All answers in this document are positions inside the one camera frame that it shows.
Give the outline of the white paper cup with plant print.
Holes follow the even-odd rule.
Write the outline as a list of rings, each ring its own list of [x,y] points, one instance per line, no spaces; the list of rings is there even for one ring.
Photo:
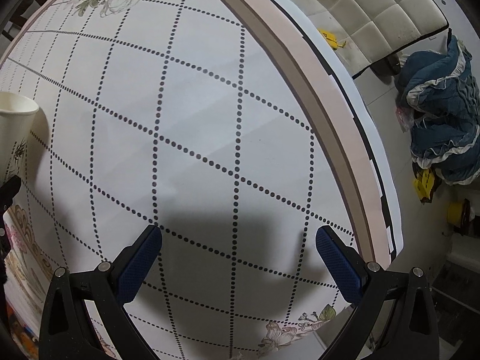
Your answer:
[[[10,92],[0,93],[1,185],[18,175],[27,139],[39,106],[32,99]]]

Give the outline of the yellow black object on floor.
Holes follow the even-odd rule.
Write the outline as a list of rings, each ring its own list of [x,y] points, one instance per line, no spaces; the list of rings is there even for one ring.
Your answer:
[[[414,174],[413,187],[422,204],[432,203],[433,196],[439,187],[436,175],[431,169],[423,169],[416,163],[412,164]]]

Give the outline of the blue ruffled fabric pile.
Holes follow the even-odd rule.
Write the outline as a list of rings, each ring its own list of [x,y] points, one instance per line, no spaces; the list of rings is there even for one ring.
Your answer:
[[[412,112],[412,161],[448,185],[479,178],[479,86],[472,55],[456,36],[447,52],[409,55],[395,83],[399,106]]]

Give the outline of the floral patterned tablecloth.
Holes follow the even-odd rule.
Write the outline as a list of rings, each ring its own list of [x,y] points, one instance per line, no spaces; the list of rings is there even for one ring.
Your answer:
[[[161,359],[317,359],[347,307],[315,248],[360,233],[320,123],[222,0],[49,0],[1,57],[39,109],[8,150],[10,323],[29,354],[55,270],[163,246],[128,316]]]

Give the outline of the yellow toy on chair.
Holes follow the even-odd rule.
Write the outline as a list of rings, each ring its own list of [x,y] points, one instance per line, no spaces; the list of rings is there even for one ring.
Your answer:
[[[333,33],[329,32],[329,31],[326,31],[322,28],[318,28],[317,31],[327,41],[327,43],[332,48],[332,50],[338,50],[338,49],[344,48],[346,46],[347,42],[346,41],[339,42],[337,37]]]

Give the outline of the beige padded chair right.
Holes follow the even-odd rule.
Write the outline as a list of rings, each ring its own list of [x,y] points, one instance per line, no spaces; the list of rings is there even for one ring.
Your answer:
[[[351,77],[449,26],[434,0],[290,0],[319,30]]]

